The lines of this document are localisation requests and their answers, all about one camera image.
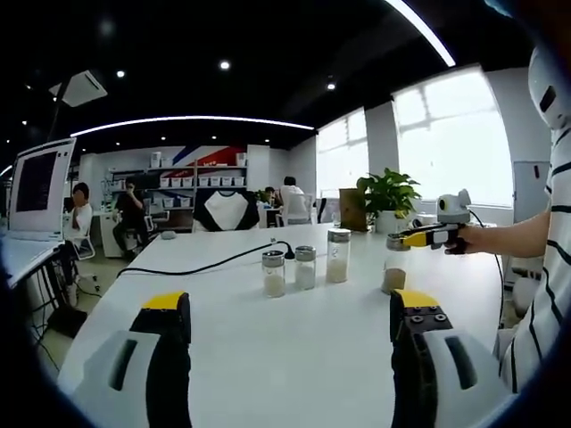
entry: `black ceiling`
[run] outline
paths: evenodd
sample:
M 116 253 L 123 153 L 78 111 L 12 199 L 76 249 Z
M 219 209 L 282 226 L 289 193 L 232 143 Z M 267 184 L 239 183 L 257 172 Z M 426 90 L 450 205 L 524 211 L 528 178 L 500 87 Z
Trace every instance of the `black ceiling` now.
M 459 66 L 479 62 L 497 70 L 527 64 L 531 46 L 523 32 L 483 2 L 407 3 Z M 193 114 L 318 128 L 447 70 L 383 0 L 40 2 L 16 5 L 11 14 L 3 16 L 4 64 L 10 69 L 0 168 L 15 153 L 46 141 L 55 110 L 47 89 L 82 70 L 93 71 L 109 95 L 73 109 L 63 104 L 53 139 L 117 121 Z M 229 71 L 219 70 L 222 59 L 230 61 Z M 125 78 L 117 78 L 117 70 L 125 70 Z M 326 90 L 328 76 L 337 84 L 333 92 Z M 104 130 L 79 137 L 78 144 L 87 152 L 108 152 L 269 139 L 272 146 L 289 148 L 310 135 L 270 125 L 180 121 Z

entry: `hand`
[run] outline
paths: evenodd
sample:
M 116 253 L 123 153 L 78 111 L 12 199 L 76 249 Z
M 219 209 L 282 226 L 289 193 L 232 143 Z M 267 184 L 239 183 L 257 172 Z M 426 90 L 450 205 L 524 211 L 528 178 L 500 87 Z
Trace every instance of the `hand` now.
M 485 229 L 477 226 L 464 226 L 458 231 L 458 238 L 466 241 L 465 254 L 484 251 L 485 236 L 482 233 Z M 451 250 L 456 248 L 454 243 L 446 243 L 446 254 L 452 254 Z

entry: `led light strip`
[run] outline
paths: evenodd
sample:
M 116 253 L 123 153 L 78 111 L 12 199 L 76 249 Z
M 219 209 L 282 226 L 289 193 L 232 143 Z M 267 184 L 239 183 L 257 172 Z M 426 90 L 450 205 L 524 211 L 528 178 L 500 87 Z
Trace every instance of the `led light strip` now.
M 424 36 L 434 50 L 440 55 L 440 57 L 446 62 L 449 67 L 454 67 L 456 62 L 452 58 L 452 55 L 446 50 L 443 42 L 436 36 L 436 34 L 426 25 L 424 21 L 412 10 L 410 7 L 404 3 L 402 0 L 385 0 L 389 5 L 391 5 L 398 13 L 404 16 L 414 27 Z
M 89 134 L 95 131 L 101 131 L 103 129 L 124 127 L 126 125 L 136 125 L 137 123 L 163 122 L 167 120 L 233 120 L 236 122 L 265 123 L 267 125 L 279 125 L 280 127 L 307 129 L 309 131 L 315 129 L 313 127 L 306 127 L 305 125 L 297 125 L 295 123 L 289 123 L 289 122 L 280 122 L 278 120 L 234 118 L 231 116 L 169 116 L 166 118 L 137 119 L 137 120 L 127 120 L 125 122 L 111 123 L 109 125 L 102 125 L 101 127 L 95 127 L 95 128 L 86 129 L 85 131 L 76 132 L 74 134 L 71 134 L 71 137 L 84 136 L 85 134 Z
M 10 169 L 12 169 L 12 165 L 10 165 L 9 167 L 4 168 L 4 171 L 0 172 L 0 177 L 3 176 L 6 172 L 8 172 Z

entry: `window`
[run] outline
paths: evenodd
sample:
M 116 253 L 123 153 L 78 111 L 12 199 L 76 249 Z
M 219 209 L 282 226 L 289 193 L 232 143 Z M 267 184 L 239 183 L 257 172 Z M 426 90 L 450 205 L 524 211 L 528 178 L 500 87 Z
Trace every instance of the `window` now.
M 466 188 L 472 203 L 512 207 L 508 138 L 479 68 L 448 73 L 394 97 L 400 171 L 424 200 Z
M 317 196 L 339 197 L 368 173 L 367 125 L 359 109 L 323 127 L 317 138 Z

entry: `silver lid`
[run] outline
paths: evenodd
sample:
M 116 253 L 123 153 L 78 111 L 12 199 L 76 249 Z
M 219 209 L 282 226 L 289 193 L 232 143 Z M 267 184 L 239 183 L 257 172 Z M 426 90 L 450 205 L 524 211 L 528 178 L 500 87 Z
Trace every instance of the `silver lid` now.
M 331 243 L 348 243 L 351 240 L 351 230 L 329 229 L 327 230 L 327 240 Z
M 283 251 L 272 250 L 261 254 L 261 264 L 266 268 L 279 268 L 285 262 Z
M 399 234 L 389 234 L 386 237 L 386 248 L 391 251 L 408 251 L 410 247 L 402 243 Z
M 300 245 L 295 248 L 295 259 L 299 261 L 313 261 L 317 256 L 317 250 L 311 245 Z

